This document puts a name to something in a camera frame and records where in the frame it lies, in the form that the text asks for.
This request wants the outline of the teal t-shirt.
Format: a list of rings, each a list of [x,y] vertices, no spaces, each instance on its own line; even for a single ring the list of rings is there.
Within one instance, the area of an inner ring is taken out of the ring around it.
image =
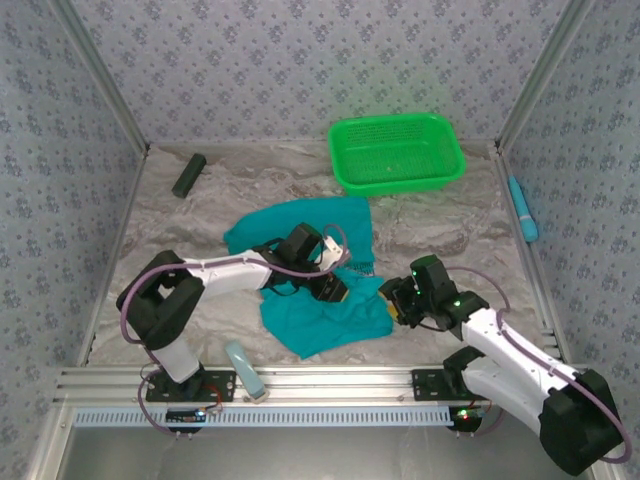
[[[351,260],[335,275],[348,288],[346,299],[328,303],[313,298],[307,288],[291,283],[261,292],[264,327],[287,349],[307,359],[315,354],[392,333],[393,320],[374,274],[373,225],[368,202],[360,197],[297,199],[249,213],[224,234],[230,254],[241,253],[276,238],[284,238],[307,223],[341,243],[347,238]]]

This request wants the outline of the blue cylindrical tube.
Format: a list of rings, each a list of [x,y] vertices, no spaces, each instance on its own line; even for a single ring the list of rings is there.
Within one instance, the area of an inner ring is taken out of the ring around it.
[[[538,228],[531,216],[521,186],[513,175],[508,178],[508,186],[523,238],[527,243],[533,243],[539,238]]]

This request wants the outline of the green plastic mesh basket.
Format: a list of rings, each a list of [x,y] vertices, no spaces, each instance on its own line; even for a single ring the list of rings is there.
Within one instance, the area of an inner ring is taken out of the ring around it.
[[[334,176],[351,196],[438,190],[466,170],[451,123],[435,113],[344,119],[327,140]]]

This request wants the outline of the light blue flat brush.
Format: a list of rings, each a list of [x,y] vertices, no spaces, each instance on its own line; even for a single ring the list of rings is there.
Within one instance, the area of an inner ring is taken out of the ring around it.
[[[256,404],[266,401],[269,397],[269,391],[242,345],[233,340],[228,342],[224,349],[237,376],[240,378],[249,400]]]

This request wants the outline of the black rectangular block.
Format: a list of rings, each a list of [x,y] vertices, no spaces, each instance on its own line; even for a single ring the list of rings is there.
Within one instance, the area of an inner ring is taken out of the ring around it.
[[[202,170],[207,164],[206,157],[202,154],[195,153],[181,172],[180,176],[172,187],[172,194],[180,199],[185,199],[196,180],[200,176]]]

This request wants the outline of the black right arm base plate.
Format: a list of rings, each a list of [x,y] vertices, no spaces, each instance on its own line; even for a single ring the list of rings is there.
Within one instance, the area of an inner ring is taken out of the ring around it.
[[[411,382],[416,401],[457,401],[472,397],[461,379],[445,369],[414,369]]]

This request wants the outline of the long aluminium mounting rail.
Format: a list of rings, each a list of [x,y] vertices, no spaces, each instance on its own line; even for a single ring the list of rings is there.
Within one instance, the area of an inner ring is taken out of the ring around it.
[[[276,366],[258,367],[257,373],[269,391],[267,400],[280,404],[377,404],[415,401],[411,371],[438,369],[426,366]],[[213,367],[206,370],[231,370]],[[63,370],[57,380],[53,401],[81,406],[131,405],[148,383],[142,380],[151,370],[125,367],[83,367]],[[249,397],[236,374],[234,399],[224,403],[248,402]],[[208,403],[152,403],[205,405]]]

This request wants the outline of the aluminium table side rail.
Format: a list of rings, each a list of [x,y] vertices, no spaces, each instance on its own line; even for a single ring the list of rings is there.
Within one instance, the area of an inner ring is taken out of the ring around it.
[[[87,364],[90,352],[91,352],[91,347],[95,338],[95,333],[96,330],[98,328],[99,325],[99,315],[100,315],[100,311],[103,307],[103,304],[105,302],[105,299],[107,297],[108,291],[109,291],[109,286],[111,284],[112,278],[113,278],[113,274],[118,262],[118,258],[121,252],[121,248],[123,245],[123,241],[124,241],[124,237],[126,235],[126,230],[127,230],[127,225],[129,222],[129,218],[131,215],[131,212],[133,210],[133,206],[134,206],[134,202],[135,202],[135,197],[137,194],[137,190],[143,175],[143,170],[144,170],[144,166],[146,163],[146,160],[148,158],[148,152],[145,151],[141,158],[140,158],[140,162],[137,166],[137,169],[135,171],[135,176],[133,177],[133,181],[131,184],[131,187],[129,189],[129,194],[128,197],[126,199],[126,204],[125,204],[125,208],[124,208],[124,212],[122,214],[121,220],[119,222],[119,226],[118,226],[118,230],[116,232],[116,236],[115,236],[115,240],[114,243],[112,245],[112,249],[110,251],[110,255],[109,255],[109,259],[106,265],[106,272],[105,272],[105,276],[100,284],[100,287],[98,289],[98,295],[96,298],[96,301],[94,303],[94,306],[91,310],[91,315],[89,317],[89,323],[87,325],[87,328],[85,330],[85,334],[83,337],[83,341],[82,344],[80,346],[79,349],[79,354],[77,357],[77,360],[75,362],[75,367],[84,367]]]
[[[526,280],[530,286],[536,309],[536,318],[544,338],[543,349],[550,352],[554,358],[572,363],[569,345],[562,331],[562,325],[554,304],[551,289],[544,277],[544,269],[535,244],[529,244],[524,239],[522,227],[515,208],[515,203],[509,188],[511,169],[503,154],[502,148],[496,142],[489,143],[489,152],[495,162],[500,187],[508,204],[507,211],[510,222],[515,229],[514,237]]]

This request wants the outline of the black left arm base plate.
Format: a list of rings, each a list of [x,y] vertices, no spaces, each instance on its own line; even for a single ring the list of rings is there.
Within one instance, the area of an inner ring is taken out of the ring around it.
[[[236,373],[231,370],[200,370],[182,383],[161,371],[151,377],[145,400],[152,403],[231,402],[235,387]]]

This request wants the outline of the aluminium corner post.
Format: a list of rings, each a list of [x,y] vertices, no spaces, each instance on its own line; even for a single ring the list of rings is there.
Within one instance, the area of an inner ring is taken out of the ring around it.
[[[495,145],[500,155],[504,156],[517,140],[594,4],[595,0],[567,1],[496,137]]]
[[[89,30],[84,26],[71,0],[47,0],[47,2],[88,69],[92,80],[114,114],[127,140],[137,153],[145,156],[148,144],[107,64],[102,59]]]

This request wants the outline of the aluminium frame leg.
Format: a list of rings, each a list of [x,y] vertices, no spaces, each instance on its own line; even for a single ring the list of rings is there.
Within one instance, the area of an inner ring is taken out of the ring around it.
[[[74,407],[58,405],[46,415],[25,480],[57,480],[74,414]]]

